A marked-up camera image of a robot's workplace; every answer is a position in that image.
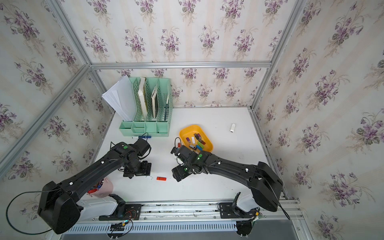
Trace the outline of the yellow plastic storage box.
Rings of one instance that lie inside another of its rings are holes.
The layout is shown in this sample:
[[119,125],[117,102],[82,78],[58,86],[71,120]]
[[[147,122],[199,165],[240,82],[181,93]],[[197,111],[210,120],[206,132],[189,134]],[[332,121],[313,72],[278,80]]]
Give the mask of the yellow plastic storage box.
[[191,125],[179,133],[183,145],[193,151],[212,152],[214,146],[203,129],[198,125]]

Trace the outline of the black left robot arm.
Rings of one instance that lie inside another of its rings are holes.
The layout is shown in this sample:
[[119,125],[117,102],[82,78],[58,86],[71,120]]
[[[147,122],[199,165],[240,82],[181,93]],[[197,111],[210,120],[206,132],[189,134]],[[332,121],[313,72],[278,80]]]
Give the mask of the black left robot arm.
[[38,215],[55,234],[63,234],[82,219],[111,216],[123,220],[126,202],[116,194],[97,199],[90,207],[80,204],[81,198],[110,173],[123,169],[124,177],[148,176],[151,163],[146,157],[152,147],[139,138],[133,144],[114,145],[101,159],[60,183],[47,183],[40,191]]

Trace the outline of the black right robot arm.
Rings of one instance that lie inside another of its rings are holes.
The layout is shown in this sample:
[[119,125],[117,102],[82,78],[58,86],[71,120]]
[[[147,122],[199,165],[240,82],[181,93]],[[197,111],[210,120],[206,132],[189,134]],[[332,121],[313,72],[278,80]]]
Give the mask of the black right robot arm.
[[251,191],[250,195],[243,198],[240,198],[240,193],[235,196],[232,209],[238,218],[262,208],[270,212],[281,209],[287,219],[291,219],[280,204],[283,181],[268,164],[241,164],[220,158],[211,152],[196,152],[195,148],[196,146],[183,145],[180,137],[175,138],[171,154],[176,157],[177,162],[181,162],[172,169],[172,174],[178,183],[189,176],[200,174],[221,176],[242,184]]

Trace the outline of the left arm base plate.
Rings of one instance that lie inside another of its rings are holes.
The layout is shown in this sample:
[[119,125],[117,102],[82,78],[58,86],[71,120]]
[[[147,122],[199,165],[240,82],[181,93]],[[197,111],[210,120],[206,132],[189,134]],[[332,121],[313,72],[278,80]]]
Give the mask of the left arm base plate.
[[99,216],[99,221],[139,220],[142,209],[141,204],[126,203],[126,201],[116,194],[110,194],[109,197],[112,197],[112,199],[117,202],[117,208],[108,216]]

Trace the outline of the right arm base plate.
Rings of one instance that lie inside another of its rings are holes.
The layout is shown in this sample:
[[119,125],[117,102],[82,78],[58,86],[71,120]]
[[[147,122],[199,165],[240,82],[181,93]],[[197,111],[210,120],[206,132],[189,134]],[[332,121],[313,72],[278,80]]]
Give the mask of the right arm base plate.
[[250,219],[257,215],[260,206],[251,194],[237,193],[232,202],[218,203],[221,219]]

